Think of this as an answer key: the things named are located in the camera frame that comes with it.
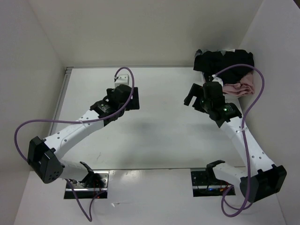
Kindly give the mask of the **black pleated skirt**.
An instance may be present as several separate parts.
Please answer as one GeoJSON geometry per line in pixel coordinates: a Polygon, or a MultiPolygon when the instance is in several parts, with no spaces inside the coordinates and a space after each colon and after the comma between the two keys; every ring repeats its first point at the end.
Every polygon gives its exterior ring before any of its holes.
{"type": "MultiPolygon", "coordinates": [[[[234,51],[202,51],[197,50],[194,60],[194,70],[202,72],[205,81],[219,71],[236,64],[247,64],[254,66],[254,57],[251,52],[245,50],[234,51]]],[[[252,72],[248,67],[234,67],[218,75],[223,84],[236,84],[245,75],[252,72]]]]}

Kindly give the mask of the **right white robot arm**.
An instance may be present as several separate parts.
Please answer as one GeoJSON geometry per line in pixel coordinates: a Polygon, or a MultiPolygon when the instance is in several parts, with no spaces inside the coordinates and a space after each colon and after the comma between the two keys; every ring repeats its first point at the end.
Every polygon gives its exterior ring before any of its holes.
{"type": "Polygon", "coordinates": [[[234,103],[227,103],[218,82],[194,83],[184,99],[184,105],[209,115],[232,141],[242,158],[246,171],[223,160],[207,164],[205,178],[210,184],[226,181],[240,188],[249,203],[255,203],[280,191],[287,176],[282,165],[276,165],[262,150],[244,123],[243,115],[234,103]]]}

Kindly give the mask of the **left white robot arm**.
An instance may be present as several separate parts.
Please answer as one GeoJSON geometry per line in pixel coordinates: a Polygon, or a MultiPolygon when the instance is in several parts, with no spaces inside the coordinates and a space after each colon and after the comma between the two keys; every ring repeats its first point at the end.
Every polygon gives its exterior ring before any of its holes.
{"type": "Polygon", "coordinates": [[[121,84],[107,89],[107,96],[95,102],[75,124],[44,139],[34,137],[29,143],[27,162],[45,183],[58,178],[75,180],[82,187],[100,182],[100,176],[83,161],[64,161],[66,153],[90,134],[123,116],[125,111],[138,110],[138,88],[121,84]]]}

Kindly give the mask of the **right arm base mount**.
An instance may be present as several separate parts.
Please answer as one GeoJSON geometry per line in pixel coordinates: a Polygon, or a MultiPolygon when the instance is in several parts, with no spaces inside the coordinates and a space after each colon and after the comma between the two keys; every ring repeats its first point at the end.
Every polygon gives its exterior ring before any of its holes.
{"type": "Polygon", "coordinates": [[[193,197],[211,197],[222,196],[223,193],[231,186],[226,181],[218,179],[209,179],[206,169],[192,169],[191,181],[193,197]]]}

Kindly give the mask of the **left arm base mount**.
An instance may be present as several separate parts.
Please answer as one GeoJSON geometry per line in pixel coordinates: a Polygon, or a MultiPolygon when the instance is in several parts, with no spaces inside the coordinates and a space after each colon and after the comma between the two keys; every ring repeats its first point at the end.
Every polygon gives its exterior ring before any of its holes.
{"type": "Polygon", "coordinates": [[[85,183],[69,179],[78,199],[92,199],[95,196],[97,199],[107,198],[109,171],[94,170],[93,172],[94,177],[85,183]]]}

